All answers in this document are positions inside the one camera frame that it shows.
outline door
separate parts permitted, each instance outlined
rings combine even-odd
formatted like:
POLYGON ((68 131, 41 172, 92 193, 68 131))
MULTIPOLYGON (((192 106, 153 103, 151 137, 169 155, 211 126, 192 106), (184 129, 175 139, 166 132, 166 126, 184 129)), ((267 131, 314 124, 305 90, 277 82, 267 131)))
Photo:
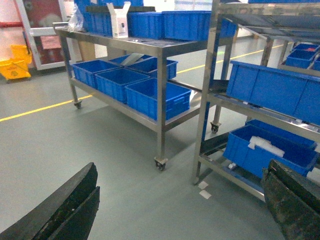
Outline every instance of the door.
MULTIPOLYGON (((63 0, 16 0, 19 13, 38 70, 63 67, 64 57, 53 23, 66 22, 63 0)), ((68 39, 71 59, 72 41, 68 39)))

